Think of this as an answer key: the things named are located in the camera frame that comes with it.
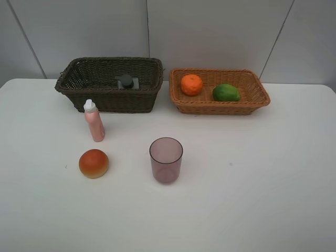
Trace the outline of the translucent purple plastic cup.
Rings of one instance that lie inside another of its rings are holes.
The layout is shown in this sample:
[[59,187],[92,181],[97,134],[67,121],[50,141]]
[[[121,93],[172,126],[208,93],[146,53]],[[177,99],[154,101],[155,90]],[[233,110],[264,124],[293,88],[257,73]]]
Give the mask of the translucent purple plastic cup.
[[174,183],[181,170],[183,147],[170,137],[156,139],[149,148],[153,177],[161,184]]

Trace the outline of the green lime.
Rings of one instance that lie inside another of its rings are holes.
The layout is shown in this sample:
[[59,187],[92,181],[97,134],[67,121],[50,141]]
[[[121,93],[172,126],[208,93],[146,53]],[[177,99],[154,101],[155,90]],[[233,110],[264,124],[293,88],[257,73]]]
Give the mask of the green lime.
[[213,89],[213,99],[219,102],[235,102],[240,100],[239,90],[227,83],[219,84]]

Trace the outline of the dark brown wicker basket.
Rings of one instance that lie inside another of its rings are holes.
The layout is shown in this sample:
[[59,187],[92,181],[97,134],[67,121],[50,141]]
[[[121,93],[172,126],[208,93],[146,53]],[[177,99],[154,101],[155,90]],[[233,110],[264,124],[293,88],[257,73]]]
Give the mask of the dark brown wicker basket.
[[[127,74],[138,81],[138,88],[119,88],[117,77]],[[69,63],[55,89],[83,112],[91,99],[101,112],[148,113],[163,83],[159,59],[143,57],[83,57]]]

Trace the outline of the dark grey rectangular bottle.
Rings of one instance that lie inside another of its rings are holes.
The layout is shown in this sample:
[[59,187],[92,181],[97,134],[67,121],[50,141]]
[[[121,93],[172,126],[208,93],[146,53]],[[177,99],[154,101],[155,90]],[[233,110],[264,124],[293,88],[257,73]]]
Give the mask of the dark grey rectangular bottle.
[[138,78],[133,78],[127,74],[116,76],[115,80],[117,81],[118,89],[139,89],[140,88]]

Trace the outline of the red orange round bun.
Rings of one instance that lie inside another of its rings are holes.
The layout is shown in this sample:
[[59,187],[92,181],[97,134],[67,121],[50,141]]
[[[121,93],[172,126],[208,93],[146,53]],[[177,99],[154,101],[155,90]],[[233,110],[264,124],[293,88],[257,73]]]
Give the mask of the red orange round bun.
[[102,177],[108,169],[108,156],[101,150],[88,150],[79,159],[79,170],[89,179]]

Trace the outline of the orange wicker basket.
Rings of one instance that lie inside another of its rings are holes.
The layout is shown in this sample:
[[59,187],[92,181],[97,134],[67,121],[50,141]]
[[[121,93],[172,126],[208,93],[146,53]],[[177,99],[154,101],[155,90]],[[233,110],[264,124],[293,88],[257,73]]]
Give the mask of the orange wicker basket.
[[[182,78],[189,74],[199,76],[202,92],[187,96],[182,92]],[[239,101],[220,102],[213,99],[213,89],[227,83],[236,87]],[[270,97],[259,78],[246,69],[173,68],[169,79],[170,99],[181,113],[209,115],[249,115],[270,104]]]

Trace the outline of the pink bottle white cap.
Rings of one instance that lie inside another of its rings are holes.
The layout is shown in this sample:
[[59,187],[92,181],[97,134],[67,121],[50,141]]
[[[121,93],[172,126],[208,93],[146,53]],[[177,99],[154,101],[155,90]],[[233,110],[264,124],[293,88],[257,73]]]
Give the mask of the pink bottle white cap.
[[105,130],[96,104],[91,99],[87,99],[83,108],[93,140],[101,142],[105,137]]

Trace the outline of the orange tangerine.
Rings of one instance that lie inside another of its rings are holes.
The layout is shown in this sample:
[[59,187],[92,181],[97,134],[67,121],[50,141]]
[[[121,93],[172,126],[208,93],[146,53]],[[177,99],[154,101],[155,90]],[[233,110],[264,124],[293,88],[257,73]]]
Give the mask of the orange tangerine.
[[196,96],[202,92],[203,82],[198,75],[185,75],[181,80],[181,90],[187,96]]

